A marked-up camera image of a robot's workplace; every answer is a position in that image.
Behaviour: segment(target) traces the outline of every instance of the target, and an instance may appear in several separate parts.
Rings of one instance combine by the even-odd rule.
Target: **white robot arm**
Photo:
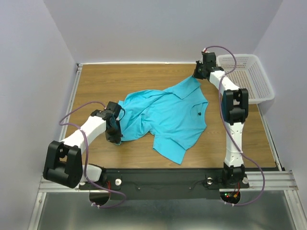
[[[87,121],[81,126],[87,139],[88,146],[100,134],[106,133],[106,139],[111,143],[119,144],[121,140],[120,124],[117,120],[121,106],[109,102],[106,109],[95,110]],[[74,188],[80,182],[86,182],[83,175],[81,155],[85,151],[84,136],[79,129],[62,141],[52,141],[47,150],[47,157],[43,177],[46,180]],[[88,165],[87,177],[96,182],[102,175],[102,168],[95,165]]]
[[[224,75],[224,70],[216,65],[215,53],[202,52],[202,59],[196,62],[193,77],[207,79],[219,89]],[[227,129],[223,181],[225,184],[234,184],[242,180],[245,175],[242,155],[234,142],[242,149],[242,131],[248,116],[248,91],[237,87],[227,76],[224,76],[220,93],[223,96],[221,109]]]

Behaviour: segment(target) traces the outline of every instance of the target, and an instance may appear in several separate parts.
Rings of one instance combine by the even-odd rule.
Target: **white wall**
[[[282,0],[44,0],[77,62],[195,61],[252,53]]]
[[[307,213],[306,12],[306,0],[284,0],[255,54],[275,91],[275,100],[261,107],[282,165],[294,172]]]
[[[75,61],[42,0],[0,7],[0,229],[27,229]]]

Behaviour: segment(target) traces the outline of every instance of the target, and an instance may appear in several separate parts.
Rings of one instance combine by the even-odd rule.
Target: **wooden table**
[[[118,102],[128,93],[163,90],[190,76],[195,65],[84,65],[73,109],[88,101]],[[181,165],[161,156],[152,149],[154,136],[147,134],[139,140],[110,144],[100,135],[89,148],[89,162],[106,168],[214,168],[222,167],[225,158],[226,134],[219,115],[217,89],[201,80],[201,90],[209,101],[205,114],[207,128],[192,148],[187,150]],[[70,122],[82,125],[92,111],[103,109],[90,104],[71,115]],[[68,127],[66,136],[75,128]],[[261,167],[275,167],[270,146],[256,105],[250,105],[243,132],[243,152]],[[246,167],[255,165],[245,160]]]

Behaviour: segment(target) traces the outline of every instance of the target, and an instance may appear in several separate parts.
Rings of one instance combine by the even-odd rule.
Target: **black metal base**
[[[107,169],[106,178],[111,189],[126,194],[129,200],[157,199],[220,199],[219,189],[234,189],[223,184],[222,169]],[[120,186],[115,180],[121,179]],[[249,184],[240,183],[240,188]],[[91,184],[79,186],[80,190],[96,189]],[[121,200],[117,194],[112,200]]]

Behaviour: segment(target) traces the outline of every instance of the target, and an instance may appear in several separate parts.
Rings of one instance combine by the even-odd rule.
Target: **laundry basket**
[[[248,90],[248,103],[258,104],[274,98],[274,92],[266,73],[256,55],[236,54],[236,70],[227,76],[238,87]],[[216,58],[225,72],[232,70],[235,61],[231,55]]]

